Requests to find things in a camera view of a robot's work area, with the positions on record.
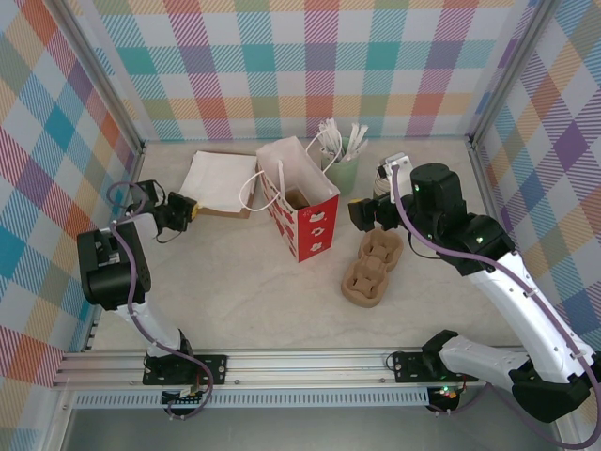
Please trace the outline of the aluminium corner post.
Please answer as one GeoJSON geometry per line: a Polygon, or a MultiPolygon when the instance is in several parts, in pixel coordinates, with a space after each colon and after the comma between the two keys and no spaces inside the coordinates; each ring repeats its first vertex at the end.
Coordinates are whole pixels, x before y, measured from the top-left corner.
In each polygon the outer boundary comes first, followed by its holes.
{"type": "Polygon", "coordinates": [[[117,127],[123,132],[125,140],[138,155],[144,153],[144,143],[136,131],[133,122],[117,96],[108,75],[102,67],[96,53],[89,44],[85,33],[76,21],[67,0],[43,0],[67,41],[76,53],[80,64],[88,75],[92,85],[99,91],[108,111],[112,114],[117,127]]]}
{"type": "Polygon", "coordinates": [[[536,0],[534,5],[524,8],[529,13],[527,20],[520,17],[500,58],[500,67],[495,68],[489,87],[481,98],[480,105],[466,134],[470,148],[475,151],[493,125],[518,76],[528,63],[537,42],[547,28],[562,0],[536,0]]]}

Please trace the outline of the red white paper gift bag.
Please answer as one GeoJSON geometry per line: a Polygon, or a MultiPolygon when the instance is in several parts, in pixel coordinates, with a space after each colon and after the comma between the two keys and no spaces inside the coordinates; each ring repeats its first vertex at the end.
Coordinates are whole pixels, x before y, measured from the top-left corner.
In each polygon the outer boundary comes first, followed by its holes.
{"type": "Polygon", "coordinates": [[[293,136],[261,147],[256,152],[256,172],[239,189],[239,203],[250,212],[266,211],[282,240],[298,262],[331,248],[340,191],[293,136]],[[310,206],[294,210],[278,197],[277,161],[285,171],[285,191],[299,189],[310,206]]]}

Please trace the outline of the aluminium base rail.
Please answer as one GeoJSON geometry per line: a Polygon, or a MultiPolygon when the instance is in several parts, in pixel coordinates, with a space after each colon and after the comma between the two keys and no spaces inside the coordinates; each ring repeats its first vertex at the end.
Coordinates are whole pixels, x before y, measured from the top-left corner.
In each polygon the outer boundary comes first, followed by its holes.
{"type": "MultiPolygon", "coordinates": [[[[393,348],[199,350],[227,357],[222,389],[367,388],[395,385],[393,348]]],[[[56,390],[143,389],[143,350],[88,350],[62,358],[56,390]]]]}

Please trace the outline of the right aluminium corner post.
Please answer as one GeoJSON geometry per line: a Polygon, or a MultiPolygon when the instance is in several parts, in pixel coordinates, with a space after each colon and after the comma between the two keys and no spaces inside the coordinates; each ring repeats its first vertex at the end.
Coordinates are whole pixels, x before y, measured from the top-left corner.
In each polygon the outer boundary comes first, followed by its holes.
{"type": "Polygon", "coordinates": [[[489,87],[481,98],[480,105],[466,134],[470,148],[475,151],[493,125],[518,76],[528,63],[537,42],[547,28],[562,0],[536,0],[534,5],[524,8],[529,13],[527,20],[520,17],[500,58],[500,67],[495,68],[489,87]]]}

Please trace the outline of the pale green holder cup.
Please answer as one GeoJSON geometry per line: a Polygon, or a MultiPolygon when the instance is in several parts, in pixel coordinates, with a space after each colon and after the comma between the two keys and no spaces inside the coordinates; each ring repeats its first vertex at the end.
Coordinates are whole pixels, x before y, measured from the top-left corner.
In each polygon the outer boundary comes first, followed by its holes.
{"type": "Polygon", "coordinates": [[[354,158],[348,161],[333,163],[325,171],[325,176],[339,189],[340,195],[348,195],[352,192],[359,167],[359,159],[360,156],[356,154],[354,158]]]}

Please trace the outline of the left aluminium corner post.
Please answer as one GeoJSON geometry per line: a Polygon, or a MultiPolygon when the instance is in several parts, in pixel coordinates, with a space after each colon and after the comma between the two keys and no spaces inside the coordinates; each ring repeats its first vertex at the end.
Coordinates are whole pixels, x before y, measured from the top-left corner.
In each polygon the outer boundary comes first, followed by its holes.
{"type": "Polygon", "coordinates": [[[92,85],[99,91],[108,111],[112,114],[117,127],[123,132],[125,140],[138,155],[144,153],[144,143],[136,131],[133,122],[117,96],[108,75],[102,67],[96,53],[89,44],[85,33],[76,21],[67,0],[43,0],[67,41],[76,53],[80,64],[88,75],[92,85]]]}

